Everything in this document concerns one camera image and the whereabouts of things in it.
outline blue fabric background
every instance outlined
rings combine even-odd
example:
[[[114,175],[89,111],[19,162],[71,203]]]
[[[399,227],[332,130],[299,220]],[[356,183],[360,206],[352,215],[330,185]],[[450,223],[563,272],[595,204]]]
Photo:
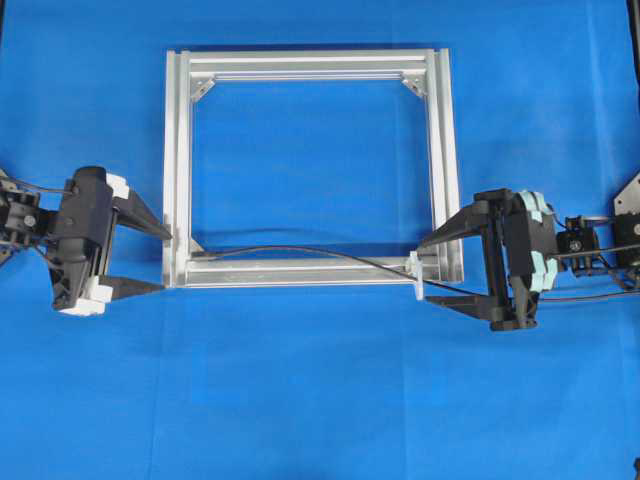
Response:
[[[640,158],[624,3],[9,0],[0,162],[52,186],[104,165],[160,214],[167,49],[446,46],[463,203],[526,187],[561,216],[608,212]],[[197,119],[206,246],[398,253],[430,228],[401,86],[223,85]],[[115,274],[160,264],[119,232]],[[638,300],[544,307],[508,335],[406,286],[171,291],[79,319],[50,310],[35,254],[0,298],[2,478],[583,480],[640,456]]]

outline black cable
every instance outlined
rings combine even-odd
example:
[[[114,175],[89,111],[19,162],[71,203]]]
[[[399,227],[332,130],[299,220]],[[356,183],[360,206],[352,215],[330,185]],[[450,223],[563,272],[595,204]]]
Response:
[[[591,302],[596,300],[607,300],[610,298],[625,297],[627,295],[640,295],[640,290],[630,290],[627,292],[603,293],[600,295],[590,295],[587,297],[547,297],[540,298],[539,301],[547,303],[574,303],[574,302]]]
[[[368,260],[362,257],[356,257],[354,255],[349,255],[346,253],[335,252],[333,250],[326,250],[324,248],[315,248],[315,247],[299,247],[294,245],[265,245],[259,247],[244,247],[244,248],[236,248],[233,250],[226,250],[224,252],[212,252],[207,253],[207,256],[213,256],[215,258],[223,258],[223,257],[232,257],[236,255],[243,255],[246,253],[254,253],[254,252],[263,252],[263,251],[293,251],[293,252],[305,252],[305,253],[319,253],[321,255],[327,255],[330,257],[337,258],[346,258],[347,260],[352,260],[354,262],[362,263],[364,265],[369,265],[370,267],[378,268],[380,270],[384,270],[385,272],[392,273],[399,277],[406,278],[413,282],[417,282],[418,279],[413,275],[409,275],[408,273],[401,272],[399,270],[395,270],[391,267],[387,267],[386,265],[382,265],[380,263],[374,262],[372,260]],[[462,288],[451,287],[449,285],[444,285],[442,283],[434,282],[431,280],[423,280],[427,285],[431,285],[437,288],[442,288],[444,290],[449,290],[455,293],[461,293],[463,295],[478,295],[475,292],[471,292],[469,290],[464,290]]]
[[[16,185],[23,186],[30,190],[35,190],[36,192],[43,193],[59,193],[61,195],[73,195],[73,192],[69,190],[65,190],[64,188],[46,188],[40,187],[38,185],[34,185],[33,183],[25,182],[24,180],[18,180],[17,178],[8,177],[8,176],[0,176],[0,181],[7,181],[11,183],[15,183]]]
[[[597,250],[584,250],[582,252],[575,252],[575,253],[554,253],[554,254],[548,255],[547,259],[555,258],[556,260],[562,260],[565,258],[590,257],[594,255],[601,255],[603,253],[613,253],[613,252],[621,252],[624,250],[634,250],[636,248],[640,248],[640,243],[634,243],[632,245],[623,245],[620,247],[599,248]]]
[[[56,265],[55,263],[53,263],[51,261],[51,259],[49,257],[47,257],[47,255],[42,250],[40,250],[38,247],[33,247],[33,249],[36,252],[38,252],[38,255],[40,255],[44,259],[45,262],[47,262],[47,265],[49,266],[49,268],[51,270],[62,270],[62,267],[60,265]]]
[[[296,252],[305,252],[305,253],[319,253],[322,255],[327,255],[330,257],[337,258],[346,258],[348,260],[352,260],[354,262],[362,263],[364,265],[369,265],[374,268],[378,268],[380,270],[384,270],[386,272],[392,273],[394,275],[398,275],[400,277],[406,278],[408,280],[416,282],[417,279],[408,273],[401,272],[399,270],[395,270],[391,267],[387,267],[386,265],[382,265],[380,263],[374,262],[372,260],[368,260],[362,257],[356,257],[354,255],[349,255],[346,253],[335,252],[333,250],[326,250],[324,248],[315,248],[315,247],[299,247],[293,245],[265,245],[260,247],[243,247],[236,248],[233,250],[226,250],[223,252],[212,252],[207,253],[207,256],[213,256],[214,258],[223,258],[223,257],[231,257],[236,255],[243,255],[246,253],[254,253],[254,252],[262,252],[262,251],[296,251]],[[460,293],[463,295],[480,295],[475,292],[471,292],[469,290],[464,290],[462,288],[451,287],[449,285],[444,285],[442,283],[434,282],[431,280],[423,280],[425,284],[434,286],[436,288],[442,288],[445,290],[449,290],[451,292]],[[617,298],[625,295],[638,295],[640,294],[640,290],[632,290],[626,292],[617,292],[617,293],[605,293],[601,295],[593,295],[587,297],[560,297],[560,298],[543,298],[540,297],[539,301],[547,302],[547,303],[571,303],[571,302],[587,302],[587,301],[596,301],[596,300],[606,300],[609,298]]]
[[[2,46],[2,30],[4,25],[4,5],[5,1],[0,0],[0,46]]]
[[[562,223],[560,220],[558,220],[558,215],[556,215],[556,212],[553,212],[553,219],[556,221],[556,223],[558,225],[560,225],[562,228],[564,228],[565,230],[569,230],[569,227],[567,227],[564,223]]]

